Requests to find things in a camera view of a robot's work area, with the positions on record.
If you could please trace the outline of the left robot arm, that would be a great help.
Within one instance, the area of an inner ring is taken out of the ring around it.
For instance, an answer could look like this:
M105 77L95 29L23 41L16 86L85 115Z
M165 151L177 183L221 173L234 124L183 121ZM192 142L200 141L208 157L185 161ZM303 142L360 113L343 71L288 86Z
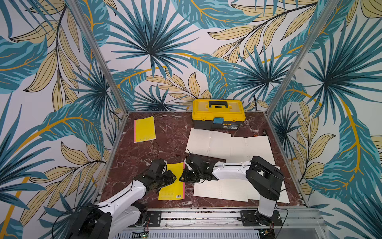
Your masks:
M167 169L164 159L151 165L119 193L98 204L87 203L76 208L67 239L111 239L125 228L146 222L147 208L139 200L149 192L160 191L177 177Z

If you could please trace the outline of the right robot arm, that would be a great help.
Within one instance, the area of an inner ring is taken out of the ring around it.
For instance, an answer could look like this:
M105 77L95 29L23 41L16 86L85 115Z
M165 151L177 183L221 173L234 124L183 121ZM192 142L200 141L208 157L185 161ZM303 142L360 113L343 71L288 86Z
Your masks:
M242 163L205 161L199 155L190 154L186 160L179 181L185 183L203 183L236 179L240 183L248 182L260 194L258 209L253 216L242 218L245 222L262 226L274 226L272 219L276 203L280 198L284 181L282 172L260 156Z

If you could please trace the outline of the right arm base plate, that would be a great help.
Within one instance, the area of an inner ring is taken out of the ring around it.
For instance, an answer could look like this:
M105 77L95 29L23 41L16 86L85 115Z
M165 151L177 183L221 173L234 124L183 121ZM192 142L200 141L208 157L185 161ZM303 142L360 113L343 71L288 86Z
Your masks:
M257 210L242 210L237 220L241 221L244 227L274 227L283 224L281 216L277 210L273 211L272 216L266 217Z

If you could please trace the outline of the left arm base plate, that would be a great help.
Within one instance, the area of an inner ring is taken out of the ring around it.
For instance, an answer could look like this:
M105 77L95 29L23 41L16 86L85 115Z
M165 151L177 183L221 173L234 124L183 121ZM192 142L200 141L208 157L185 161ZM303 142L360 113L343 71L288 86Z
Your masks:
M141 213L139 225L148 228L159 228L161 225L162 212L161 211L144 211Z

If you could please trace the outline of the yellow cover notebook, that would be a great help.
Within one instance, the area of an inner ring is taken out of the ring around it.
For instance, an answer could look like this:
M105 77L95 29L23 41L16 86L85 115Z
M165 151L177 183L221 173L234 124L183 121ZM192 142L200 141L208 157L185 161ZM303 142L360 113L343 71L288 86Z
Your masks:
M171 171L176 176L176 179L174 183L162 188L159 191L159 201L183 200L185 198L185 184L180 181L184 169L184 162L167 165L167 171Z
M134 142L145 142L156 139L154 117L134 121Z

